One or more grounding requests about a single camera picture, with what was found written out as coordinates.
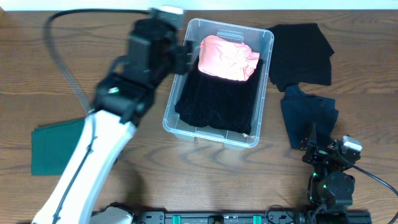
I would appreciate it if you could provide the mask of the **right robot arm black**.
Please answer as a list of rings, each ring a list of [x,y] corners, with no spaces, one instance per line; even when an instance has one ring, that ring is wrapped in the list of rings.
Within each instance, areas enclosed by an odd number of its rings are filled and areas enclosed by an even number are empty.
[[[313,167],[308,181],[307,197],[317,213],[343,213],[353,204],[355,179],[345,173],[361,156],[362,144],[349,135],[329,146],[317,142],[316,126],[312,124],[300,142],[305,151],[302,161]]]

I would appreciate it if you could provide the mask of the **green folded garment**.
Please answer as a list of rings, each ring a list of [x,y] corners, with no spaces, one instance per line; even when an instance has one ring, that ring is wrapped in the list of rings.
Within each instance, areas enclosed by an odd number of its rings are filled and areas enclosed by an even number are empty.
[[[80,139],[85,120],[37,127],[31,132],[33,176],[62,175]]]

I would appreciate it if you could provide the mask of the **pink garment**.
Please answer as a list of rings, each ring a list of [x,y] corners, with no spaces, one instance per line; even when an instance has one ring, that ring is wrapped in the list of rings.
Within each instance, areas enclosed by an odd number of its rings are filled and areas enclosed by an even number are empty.
[[[259,59],[260,53],[253,52],[246,44],[209,35],[200,44],[198,69],[214,77],[245,82],[254,73]]]

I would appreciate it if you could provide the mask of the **black mounting rail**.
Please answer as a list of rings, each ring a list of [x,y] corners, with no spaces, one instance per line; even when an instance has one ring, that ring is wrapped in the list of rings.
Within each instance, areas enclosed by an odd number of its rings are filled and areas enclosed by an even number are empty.
[[[370,213],[319,213],[268,211],[264,213],[165,213],[141,212],[132,224],[372,224]]]

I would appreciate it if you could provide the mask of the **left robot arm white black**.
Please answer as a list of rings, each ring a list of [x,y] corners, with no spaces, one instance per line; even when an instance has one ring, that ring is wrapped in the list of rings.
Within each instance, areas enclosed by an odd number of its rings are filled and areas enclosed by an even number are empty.
[[[179,45],[180,21],[166,16],[138,20],[127,55],[116,58],[95,90],[79,142],[34,223],[88,223],[119,154],[154,103],[155,90],[170,73],[191,65],[192,45]]]

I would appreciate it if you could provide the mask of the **dark teal folded garment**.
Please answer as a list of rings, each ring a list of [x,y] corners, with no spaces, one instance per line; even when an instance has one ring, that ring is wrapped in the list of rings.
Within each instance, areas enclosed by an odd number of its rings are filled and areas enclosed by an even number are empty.
[[[285,88],[280,105],[292,149],[299,148],[312,126],[319,145],[332,143],[331,133],[339,114],[335,103],[333,98],[306,94],[297,84]]]

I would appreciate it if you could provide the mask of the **black folded cloth right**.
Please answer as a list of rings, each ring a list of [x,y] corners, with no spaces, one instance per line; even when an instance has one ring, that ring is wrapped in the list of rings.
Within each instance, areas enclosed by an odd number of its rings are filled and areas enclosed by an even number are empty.
[[[334,50],[318,24],[279,24],[269,31],[274,35],[269,76],[280,92],[298,83],[331,85]]]

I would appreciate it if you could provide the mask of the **black knit garment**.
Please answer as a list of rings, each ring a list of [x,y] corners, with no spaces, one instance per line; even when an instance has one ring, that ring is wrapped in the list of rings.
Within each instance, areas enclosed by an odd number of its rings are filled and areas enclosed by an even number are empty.
[[[207,75],[196,59],[175,105],[180,119],[198,128],[210,126],[241,134],[251,133],[251,120],[264,64],[259,60],[246,81]]]

